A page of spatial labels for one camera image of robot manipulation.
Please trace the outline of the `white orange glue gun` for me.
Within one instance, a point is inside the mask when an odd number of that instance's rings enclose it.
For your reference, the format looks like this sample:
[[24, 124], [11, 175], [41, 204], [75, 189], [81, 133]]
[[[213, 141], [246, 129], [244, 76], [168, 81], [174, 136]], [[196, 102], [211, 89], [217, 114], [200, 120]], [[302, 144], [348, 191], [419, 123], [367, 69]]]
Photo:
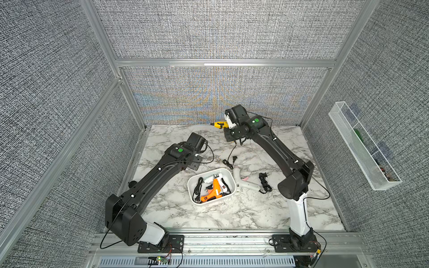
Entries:
[[209, 176], [203, 180], [206, 186], [206, 190], [208, 194], [214, 191], [215, 195], [229, 195], [231, 194], [229, 186], [225, 183], [223, 176], [221, 173]]

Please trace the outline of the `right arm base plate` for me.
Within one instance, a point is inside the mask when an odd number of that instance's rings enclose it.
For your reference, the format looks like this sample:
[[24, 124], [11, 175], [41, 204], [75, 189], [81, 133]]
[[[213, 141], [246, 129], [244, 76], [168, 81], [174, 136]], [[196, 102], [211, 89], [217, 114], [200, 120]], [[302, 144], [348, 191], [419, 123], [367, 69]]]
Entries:
[[312, 234], [307, 236], [274, 234], [271, 239], [277, 253], [315, 253], [320, 249], [320, 244]]

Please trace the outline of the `yellow glue gun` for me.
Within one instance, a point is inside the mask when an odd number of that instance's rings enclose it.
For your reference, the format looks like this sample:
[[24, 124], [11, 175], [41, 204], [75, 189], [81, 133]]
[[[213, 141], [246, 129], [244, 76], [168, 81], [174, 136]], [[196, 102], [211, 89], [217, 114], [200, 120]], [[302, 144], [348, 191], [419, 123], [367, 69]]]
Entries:
[[[225, 128], [228, 128], [229, 126], [228, 126], [228, 124], [227, 124], [227, 122], [226, 121], [219, 121], [219, 122], [215, 122], [215, 123], [212, 123], [212, 126], [214, 126], [214, 127], [216, 127], [216, 128], [218, 128], [218, 129], [225, 129]], [[235, 143], [235, 146], [233, 147], [233, 149], [231, 150], [231, 152], [230, 152], [230, 154], [229, 154], [229, 156], [228, 156], [228, 158], [227, 159], [224, 159], [222, 162], [223, 162], [223, 164], [224, 165], [226, 165], [228, 168], [230, 168], [231, 170], [234, 168], [234, 163], [235, 163], [235, 161], [236, 161], [236, 159], [237, 159], [237, 156], [233, 156], [232, 157], [232, 162], [230, 162], [230, 157], [231, 157], [231, 155], [232, 155], [232, 153], [233, 153], [233, 151], [235, 150], [235, 148], [237, 147], [237, 143], [236, 143], [236, 141], [234, 142]]]

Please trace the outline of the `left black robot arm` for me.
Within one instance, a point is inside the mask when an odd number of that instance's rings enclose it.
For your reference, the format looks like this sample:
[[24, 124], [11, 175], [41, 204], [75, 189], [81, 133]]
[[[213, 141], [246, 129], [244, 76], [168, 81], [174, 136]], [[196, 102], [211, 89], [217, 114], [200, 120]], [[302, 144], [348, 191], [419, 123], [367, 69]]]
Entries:
[[197, 170], [203, 164], [200, 157], [208, 141], [197, 133], [188, 140], [169, 146], [159, 162], [137, 183], [120, 195], [110, 195], [105, 203], [105, 226], [121, 242], [132, 246], [138, 242], [165, 247], [168, 231], [157, 223], [147, 223], [141, 216], [162, 187], [180, 172]]

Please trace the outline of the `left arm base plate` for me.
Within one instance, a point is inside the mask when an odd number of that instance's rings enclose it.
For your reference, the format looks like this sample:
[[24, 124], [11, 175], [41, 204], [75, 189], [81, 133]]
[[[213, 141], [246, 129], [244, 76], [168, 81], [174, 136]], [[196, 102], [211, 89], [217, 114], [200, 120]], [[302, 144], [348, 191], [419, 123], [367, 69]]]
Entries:
[[184, 235], [169, 235], [166, 239], [162, 239], [158, 244], [148, 242], [139, 242], [138, 253], [182, 253], [184, 248]]

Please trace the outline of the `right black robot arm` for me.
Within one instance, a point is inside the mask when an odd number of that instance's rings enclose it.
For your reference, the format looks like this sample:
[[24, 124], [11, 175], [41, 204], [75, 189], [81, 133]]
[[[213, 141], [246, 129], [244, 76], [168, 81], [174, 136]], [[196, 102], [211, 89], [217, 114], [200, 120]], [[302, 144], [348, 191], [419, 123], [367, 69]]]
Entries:
[[311, 161], [303, 161], [274, 134], [266, 119], [252, 116], [242, 105], [227, 109], [224, 118], [228, 128], [224, 130], [228, 142], [253, 140], [280, 167], [285, 179], [278, 190], [287, 199], [290, 213], [289, 243], [294, 250], [301, 250], [315, 240], [314, 232], [307, 222], [307, 192], [314, 171]]

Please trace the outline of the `white pink glue gun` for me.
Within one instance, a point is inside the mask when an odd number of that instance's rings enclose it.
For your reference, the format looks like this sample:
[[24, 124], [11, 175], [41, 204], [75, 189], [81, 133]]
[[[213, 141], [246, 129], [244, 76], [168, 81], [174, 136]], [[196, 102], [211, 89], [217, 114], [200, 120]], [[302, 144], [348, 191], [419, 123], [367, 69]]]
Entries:
[[259, 173], [260, 184], [256, 184], [243, 179], [240, 175], [239, 168], [235, 168], [233, 170], [233, 178], [237, 180], [239, 187], [250, 189], [250, 190], [259, 192], [261, 194], [267, 194], [273, 191], [272, 187], [269, 185], [267, 181], [267, 177], [268, 177], [267, 173]]

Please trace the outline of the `white plastic storage box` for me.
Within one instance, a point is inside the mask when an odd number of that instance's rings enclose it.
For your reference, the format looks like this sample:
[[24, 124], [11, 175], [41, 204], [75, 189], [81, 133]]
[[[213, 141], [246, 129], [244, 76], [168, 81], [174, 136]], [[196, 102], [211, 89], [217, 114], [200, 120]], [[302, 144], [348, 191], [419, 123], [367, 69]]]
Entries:
[[[201, 204], [197, 204], [195, 201], [193, 201], [192, 195], [193, 195], [194, 189], [195, 189], [195, 187], [197, 185], [198, 179], [200, 177], [202, 177], [203, 179], [205, 179], [205, 178], [207, 178], [209, 176], [212, 176], [212, 175], [215, 175], [215, 174], [219, 174], [219, 173], [222, 174], [225, 183], [229, 186], [231, 194], [226, 195], [226, 196], [224, 196], [222, 198], [219, 198], [219, 199], [216, 199], [216, 200], [212, 200], [212, 201], [208, 201], [208, 202], [201, 203]], [[188, 180], [187, 186], [188, 186], [188, 193], [189, 193], [189, 197], [191, 199], [191, 203], [193, 203], [193, 204], [195, 204], [197, 206], [207, 206], [207, 205], [212, 205], [212, 204], [215, 204], [215, 203], [218, 203], [218, 202], [226, 201], [229, 198], [231, 198], [233, 195], [235, 195], [235, 193], [237, 191], [237, 186], [236, 186], [235, 180], [234, 180], [234, 178], [232, 176], [232, 173], [229, 170], [225, 169], [225, 168], [219, 168], [219, 169], [215, 169], [215, 170], [211, 170], [211, 171], [208, 171], [208, 172], [204, 172], [204, 173], [201, 173], [201, 174], [194, 175], [194, 176], [192, 176]], [[208, 194], [208, 191], [206, 190], [206, 186], [208, 186], [208, 184], [203, 183], [202, 190], [201, 190], [201, 196], [205, 196], [205, 195]]]

